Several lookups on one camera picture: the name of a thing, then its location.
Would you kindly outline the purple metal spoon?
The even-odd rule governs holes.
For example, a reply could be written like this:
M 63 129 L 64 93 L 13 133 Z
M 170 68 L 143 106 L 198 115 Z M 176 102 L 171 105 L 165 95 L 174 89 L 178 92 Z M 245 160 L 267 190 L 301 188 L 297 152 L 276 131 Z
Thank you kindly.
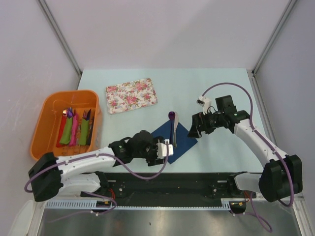
M 168 113 L 168 118 L 170 120 L 170 142 L 173 140 L 173 130 L 174 130 L 174 120 L 175 120 L 175 112 L 171 111 Z

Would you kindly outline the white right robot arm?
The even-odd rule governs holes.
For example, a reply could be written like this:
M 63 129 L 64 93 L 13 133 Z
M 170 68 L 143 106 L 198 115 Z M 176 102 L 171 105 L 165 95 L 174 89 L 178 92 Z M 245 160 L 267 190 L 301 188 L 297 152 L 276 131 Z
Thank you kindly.
M 279 149 L 251 123 L 250 114 L 237 110 L 230 95 L 216 99 L 217 111 L 211 112 L 211 100 L 200 96 L 202 112 L 192 115 L 189 138 L 201 138 L 224 127 L 241 139 L 258 158 L 262 173 L 240 172 L 230 177 L 227 192 L 239 197 L 244 191 L 261 193 L 269 202 L 292 197 L 303 190 L 302 161 Z

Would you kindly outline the dark blue paper napkin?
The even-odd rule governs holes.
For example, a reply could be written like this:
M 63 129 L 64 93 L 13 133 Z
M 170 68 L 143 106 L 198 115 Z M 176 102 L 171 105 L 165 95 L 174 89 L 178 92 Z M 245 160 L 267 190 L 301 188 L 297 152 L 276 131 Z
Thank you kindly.
M 152 132 L 154 137 L 162 136 L 164 139 L 170 138 L 170 121 L 165 122 L 162 126 Z M 169 156 L 168 163 L 173 164 L 195 144 L 197 139 L 188 138 L 188 130 L 181 123 L 177 127 L 177 148 L 174 148 L 174 154 Z

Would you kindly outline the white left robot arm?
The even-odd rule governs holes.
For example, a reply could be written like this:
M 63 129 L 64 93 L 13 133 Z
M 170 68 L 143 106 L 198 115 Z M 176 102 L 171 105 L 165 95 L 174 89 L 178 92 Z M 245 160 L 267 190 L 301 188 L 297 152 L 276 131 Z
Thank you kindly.
M 165 169 L 173 146 L 169 139 L 154 137 L 142 130 L 133 137 L 125 137 L 108 146 L 69 156 L 44 154 L 29 170 L 29 180 L 24 191 L 32 193 L 36 202 L 50 200 L 62 195 L 97 195 L 108 193 L 109 185 L 104 172 L 116 166 L 123 166 L 130 174 L 143 180 L 152 180 L 161 174 L 145 177 L 132 171 L 127 164 L 140 158 L 148 166 L 161 165 Z

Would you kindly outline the silver table knife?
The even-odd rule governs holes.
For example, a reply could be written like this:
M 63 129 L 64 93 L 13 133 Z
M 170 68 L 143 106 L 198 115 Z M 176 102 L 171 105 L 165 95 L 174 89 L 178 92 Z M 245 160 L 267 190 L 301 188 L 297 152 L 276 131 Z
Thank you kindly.
M 177 112 L 174 112 L 175 118 L 174 118 L 174 130 L 173 130 L 173 147 L 177 148 L 177 127 L 179 124 L 179 116 Z

